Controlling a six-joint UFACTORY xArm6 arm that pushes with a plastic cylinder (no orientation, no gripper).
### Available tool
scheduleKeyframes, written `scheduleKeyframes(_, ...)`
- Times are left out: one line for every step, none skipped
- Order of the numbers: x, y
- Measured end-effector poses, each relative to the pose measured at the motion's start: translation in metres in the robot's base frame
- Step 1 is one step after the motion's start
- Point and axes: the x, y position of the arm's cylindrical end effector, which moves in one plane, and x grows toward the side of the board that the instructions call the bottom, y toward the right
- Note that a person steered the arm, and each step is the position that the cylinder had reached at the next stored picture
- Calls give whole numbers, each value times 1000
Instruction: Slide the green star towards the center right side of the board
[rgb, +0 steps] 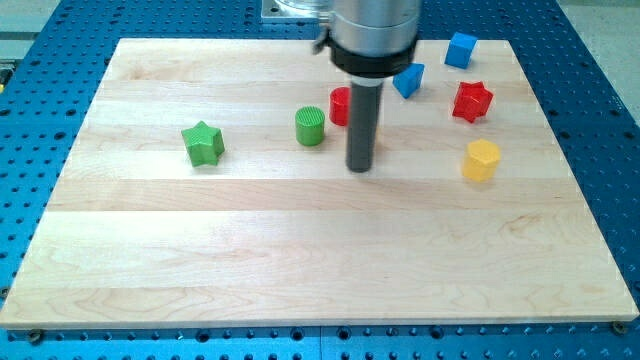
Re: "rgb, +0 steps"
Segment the blue cube block near arm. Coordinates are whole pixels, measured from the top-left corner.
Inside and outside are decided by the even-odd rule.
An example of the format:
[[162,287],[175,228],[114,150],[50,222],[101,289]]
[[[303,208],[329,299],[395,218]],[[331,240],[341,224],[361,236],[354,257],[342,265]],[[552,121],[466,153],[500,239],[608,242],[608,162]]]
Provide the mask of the blue cube block near arm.
[[410,98],[421,87],[425,68],[422,63],[412,63],[393,77],[392,84],[404,99]]

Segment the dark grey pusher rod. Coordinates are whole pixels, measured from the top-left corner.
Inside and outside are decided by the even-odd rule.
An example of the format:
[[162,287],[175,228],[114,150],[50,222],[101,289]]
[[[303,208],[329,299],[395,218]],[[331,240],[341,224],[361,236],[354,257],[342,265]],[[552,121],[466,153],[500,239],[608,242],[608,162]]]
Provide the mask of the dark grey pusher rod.
[[352,172],[372,167],[383,84],[383,78],[351,78],[346,165]]

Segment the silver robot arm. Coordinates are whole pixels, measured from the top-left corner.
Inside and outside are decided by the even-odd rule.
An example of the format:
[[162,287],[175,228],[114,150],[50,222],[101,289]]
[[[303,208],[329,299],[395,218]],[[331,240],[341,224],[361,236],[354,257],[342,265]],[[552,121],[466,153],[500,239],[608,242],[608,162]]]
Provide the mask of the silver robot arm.
[[421,3],[416,0],[336,0],[320,20],[312,52],[330,50],[331,62],[350,75],[346,166],[371,169],[384,81],[413,62]]

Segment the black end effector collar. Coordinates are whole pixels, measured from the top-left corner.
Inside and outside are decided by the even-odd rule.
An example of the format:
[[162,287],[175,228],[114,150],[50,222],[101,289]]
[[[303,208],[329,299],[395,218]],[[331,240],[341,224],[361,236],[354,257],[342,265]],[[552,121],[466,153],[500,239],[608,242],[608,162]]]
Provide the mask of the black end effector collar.
[[418,39],[414,38],[409,47],[400,52],[383,57],[368,57],[348,51],[329,39],[330,59],[340,70],[364,78],[392,77],[405,71],[413,62]]

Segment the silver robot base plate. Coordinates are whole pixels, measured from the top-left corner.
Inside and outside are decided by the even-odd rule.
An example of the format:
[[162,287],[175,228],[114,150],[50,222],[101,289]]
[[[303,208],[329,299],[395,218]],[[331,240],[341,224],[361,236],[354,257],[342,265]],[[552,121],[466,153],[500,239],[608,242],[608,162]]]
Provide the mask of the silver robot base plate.
[[261,22],[312,23],[329,11],[329,0],[262,0],[260,7]]

